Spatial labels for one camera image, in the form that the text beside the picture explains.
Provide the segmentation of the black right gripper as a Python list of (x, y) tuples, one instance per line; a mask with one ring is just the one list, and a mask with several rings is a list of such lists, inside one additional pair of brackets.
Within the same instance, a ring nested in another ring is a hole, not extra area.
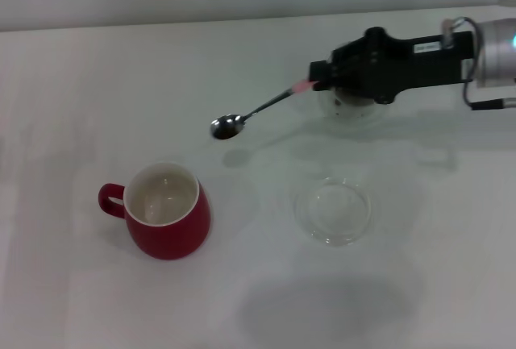
[(421, 44), (440, 44), (439, 35), (395, 39), (382, 27), (333, 50), (327, 60), (311, 62), (313, 91), (342, 88), (358, 98), (390, 104), (408, 89), (459, 84), (462, 62), (474, 56), (473, 33), (456, 32), (451, 48), (424, 52)]

